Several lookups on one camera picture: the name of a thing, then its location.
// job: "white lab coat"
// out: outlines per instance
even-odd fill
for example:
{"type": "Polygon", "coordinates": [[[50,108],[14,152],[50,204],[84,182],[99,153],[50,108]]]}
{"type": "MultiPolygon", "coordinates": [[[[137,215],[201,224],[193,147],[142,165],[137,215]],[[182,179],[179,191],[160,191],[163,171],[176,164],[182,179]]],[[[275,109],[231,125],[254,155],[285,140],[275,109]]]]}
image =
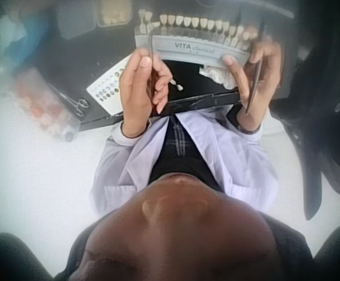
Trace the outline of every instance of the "white lab coat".
{"type": "MultiPolygon", "coordinates": [[[[193,111],[177,117],[225,194],[265,211],[277,194],[278,179],[259,145],[262,128],[254,135],[241,133],[225,118],[225,112],[193,111]]],[[[121,123],[114,126],[90,192],[91,204],[100,217],[147,186],[168,123],[168,117],[152,122],[137,139],[124,137],[121,123]]]]}

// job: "scissors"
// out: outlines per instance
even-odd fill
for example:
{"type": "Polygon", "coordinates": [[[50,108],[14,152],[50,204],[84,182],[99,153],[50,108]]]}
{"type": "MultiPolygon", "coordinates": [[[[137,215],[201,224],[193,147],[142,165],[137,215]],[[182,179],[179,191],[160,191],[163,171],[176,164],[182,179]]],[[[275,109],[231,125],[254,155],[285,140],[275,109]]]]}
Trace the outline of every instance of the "scissors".
{"type": "Polygon", "coordinates": [[[55,90],[62,98],[64,98],[66,101],[68,101],[74,108],[75,108],[75,113],[79,117],[84,117],[85,114],[84,112],[80,109],[82,108],[89,108],[89,102],[87,102],[85,99],[80,98],[78,101],[73,100],[72,98],[66,96],[62,92],[60,92],[56,87],[53,85],[50,85],[53,90],[55,90]]]}

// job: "plaid shirt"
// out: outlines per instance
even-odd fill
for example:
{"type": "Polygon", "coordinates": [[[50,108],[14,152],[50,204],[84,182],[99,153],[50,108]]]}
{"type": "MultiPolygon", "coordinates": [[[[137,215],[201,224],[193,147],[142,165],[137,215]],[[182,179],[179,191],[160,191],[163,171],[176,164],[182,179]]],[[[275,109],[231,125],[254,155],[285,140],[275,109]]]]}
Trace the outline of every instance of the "plaid shirt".
{"type": "Polygon", "coordinates": [[[202,158],[191,136],[175,115],[170,116],[161,157],[202,158]]]}
{"type": "Polygon", "coordinates": [[[175,115],[170,116],[166,137],[149,183],[168,172],[182,172],[199,178],[210,188],[224,192],[198,151],[189,133],[175,115]]]}

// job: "white floor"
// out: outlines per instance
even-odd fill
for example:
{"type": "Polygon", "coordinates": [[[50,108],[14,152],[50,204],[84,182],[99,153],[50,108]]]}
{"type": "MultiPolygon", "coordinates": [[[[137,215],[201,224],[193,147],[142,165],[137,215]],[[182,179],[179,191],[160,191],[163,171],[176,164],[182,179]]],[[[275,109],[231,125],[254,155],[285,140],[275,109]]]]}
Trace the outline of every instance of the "white floor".
{"type": "MultiPolygon", "coordinates": [[[[306,221],[302,174],[288,136],[273,121],[262,145],[280,177],[269,214],[302,232],[316,253],[340,225],[340,198],[324,180],[322,206],[306,221]]],[[[0,232],[22,239],[55,275],[77,235],[96,219],[87,196],[109,128],[83,132],[72,143],[42,133],[9,100],[0,98],[0,232]]]]}

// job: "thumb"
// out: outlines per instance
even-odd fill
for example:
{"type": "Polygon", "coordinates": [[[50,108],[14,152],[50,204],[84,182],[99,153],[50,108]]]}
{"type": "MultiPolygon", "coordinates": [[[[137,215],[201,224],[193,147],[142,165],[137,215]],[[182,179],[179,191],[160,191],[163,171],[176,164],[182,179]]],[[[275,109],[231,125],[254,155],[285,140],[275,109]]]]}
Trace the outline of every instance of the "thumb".
{"type": "Polygon", "coordinates": [[[231,72],[239,88],[240,99],[244,103],[249,99],[249,80],[240,64],[230,55],[222,58],[223,64],[231,72]]]}
{"type": "Polygon", "coordinates": [[[140,65],[133,76],[132,91],[146,95],[147,81],[152,73],[152,60],[150,57],[143,57],[140,65]]]}

